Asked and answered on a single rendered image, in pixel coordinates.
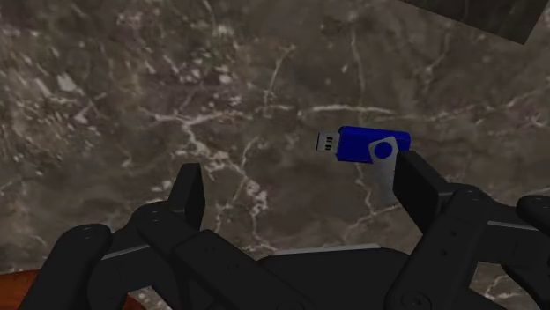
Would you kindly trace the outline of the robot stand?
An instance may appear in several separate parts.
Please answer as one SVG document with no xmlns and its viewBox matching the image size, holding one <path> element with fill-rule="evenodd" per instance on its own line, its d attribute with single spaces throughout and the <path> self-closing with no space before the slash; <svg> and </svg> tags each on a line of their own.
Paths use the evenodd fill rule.
<svg viewBox="0 0 550 310">
<path fill-rule="evenodd" d="M 550 0 L 401 0 L 524 45 Z"/>
</svg>

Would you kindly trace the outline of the blue USB flash drive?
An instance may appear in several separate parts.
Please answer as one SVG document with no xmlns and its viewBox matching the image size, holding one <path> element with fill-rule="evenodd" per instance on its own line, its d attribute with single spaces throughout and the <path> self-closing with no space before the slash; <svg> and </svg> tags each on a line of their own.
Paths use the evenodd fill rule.
<svg viewBox="0 0 550 310">
<path fill-rule="evenodd" d="M 383 205 L 398 202 L 392 189 L 397 155 L 408 151 L 410 146 L 408 132 L 353 126 L 342 126 L 337 132 L 320 132 L 316 139 L 316 150 L 333 153 L 338 161 L 370 164 Z"/>
</svg>

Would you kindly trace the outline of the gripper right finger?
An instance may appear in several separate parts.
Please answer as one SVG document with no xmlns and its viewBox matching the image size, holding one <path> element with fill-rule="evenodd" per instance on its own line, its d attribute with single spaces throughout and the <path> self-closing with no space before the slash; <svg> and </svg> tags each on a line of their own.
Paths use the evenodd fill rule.
<svg viewBox="0 0 550 310">
<path fill-rule="evenodd" d="M 550 196 L 516 206 L 446 181 L 415 151 L 397 155 L 393 191 L 422 236 L 385 297 L 384 310 L 505 310 L 470 288 L 491 262 L 550 310 Z"/>
</svg>

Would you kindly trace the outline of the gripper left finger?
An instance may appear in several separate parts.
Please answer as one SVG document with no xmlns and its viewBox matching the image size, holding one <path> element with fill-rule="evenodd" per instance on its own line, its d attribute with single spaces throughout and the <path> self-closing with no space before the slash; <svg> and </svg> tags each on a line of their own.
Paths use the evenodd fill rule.
<svg viewBox="0 0 550 310">
<path fill-rule="evenodd" d="M 57 240 L 19 310 L 122 310 L 152 287 L 173 310 L 316 310 L 315 303 L 239 248 L 202 230 L 201 167 L 182 165 L 167 200 L 127 225 L 75 226 Z"/>
</svg>

